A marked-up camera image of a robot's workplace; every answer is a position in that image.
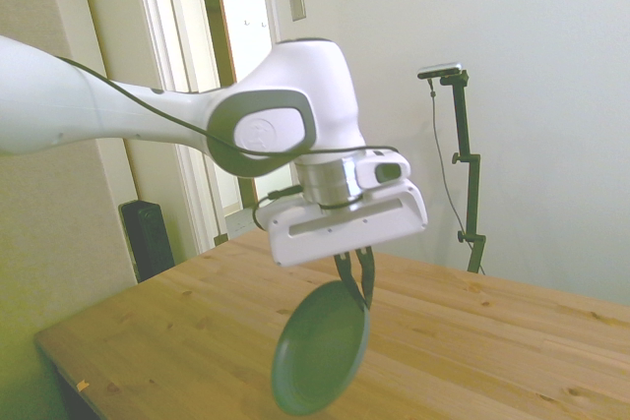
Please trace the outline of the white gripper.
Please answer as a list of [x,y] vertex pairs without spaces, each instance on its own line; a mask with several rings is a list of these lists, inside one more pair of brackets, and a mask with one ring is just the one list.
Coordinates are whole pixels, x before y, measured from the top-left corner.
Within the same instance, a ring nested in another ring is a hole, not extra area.
[[[408,179],[368,192],[345,210],[322,210],[302,195],[267,205],[267,232],[275,263],[288,267],[335,255],[341,281],[360,308],[367,308],[373,300],[375,262],[370,246],[421,232],[427,223],[423,198]],[[356,249],[361,287],[352,276],[346,253]]]

